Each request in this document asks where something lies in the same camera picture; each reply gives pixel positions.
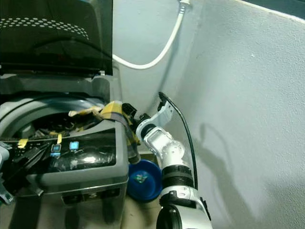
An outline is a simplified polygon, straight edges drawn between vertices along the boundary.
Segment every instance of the plastic bowl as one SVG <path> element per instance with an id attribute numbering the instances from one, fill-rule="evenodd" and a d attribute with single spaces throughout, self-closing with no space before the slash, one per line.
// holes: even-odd
<path id="1" fill-rule="evenodd" d="M 162 191 L 162 174 L 153 162 L 142 159 L 136 165 L 129 165 L 127 193 L 139 202 L 156 199 Z"/>

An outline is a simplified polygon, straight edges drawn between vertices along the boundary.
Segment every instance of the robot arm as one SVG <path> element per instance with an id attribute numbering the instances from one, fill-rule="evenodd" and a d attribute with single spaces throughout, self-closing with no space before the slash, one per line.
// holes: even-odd
<path id="1" fill-rule="evenodd" d="M 152 118 L 136 130 L 137 137 L 159 158 L 162 167 L 157 229 L 212 229 L 207 204 L 194 188 L 185 148 L 170 133 L 159 127 L 170 121 L 173 107 L 166 102 Z"/>

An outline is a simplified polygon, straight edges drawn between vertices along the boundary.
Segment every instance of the tinted glass lid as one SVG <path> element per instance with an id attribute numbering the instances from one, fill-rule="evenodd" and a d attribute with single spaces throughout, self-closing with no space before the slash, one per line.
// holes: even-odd
<path id="1" fill-rule="evenodd" d="M 1 0 L 1 73 L 112 74 L 112 0 Z"/>

